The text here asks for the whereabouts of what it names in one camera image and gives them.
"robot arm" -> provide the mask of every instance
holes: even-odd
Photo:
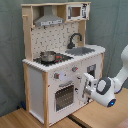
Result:
[[[99,80],[94,79],[88,73],[84,73],[78,92],[78,99],[85,102],[86,96],[95,100],[105,107],[111,107],[115,104],[114,93],[119,93],[122,85],[128,77],[128,45],[121,54],[123,67],[115,78],[103,77]]]

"knob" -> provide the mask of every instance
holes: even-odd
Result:
[[[77,67],[73,67],[72,71],[75,72],[78,68]]]
[[[54,78],[55,78],[55,79],[59,79],[59,74],[58,74],[58,73],[55,73],[55,74],[54,74]]]

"oven handle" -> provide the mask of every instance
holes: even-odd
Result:
[[[70,80],[70,81],[68,81],[66,84],[60,84],[59,87],[66,87],[66,86],[70,85],[72,82],[73,82],[73,81]]]

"wooden toy kitchen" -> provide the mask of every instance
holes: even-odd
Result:
[[[90,4],[22,4],[26,108],[45,127],[92,101],[78,100],[83,73],[102,76],[105,49],[85,45]]]

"oven window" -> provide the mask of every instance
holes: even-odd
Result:
[[[66,87],[56,92],[56,111],[59,111],[73,103],[74,85]]]

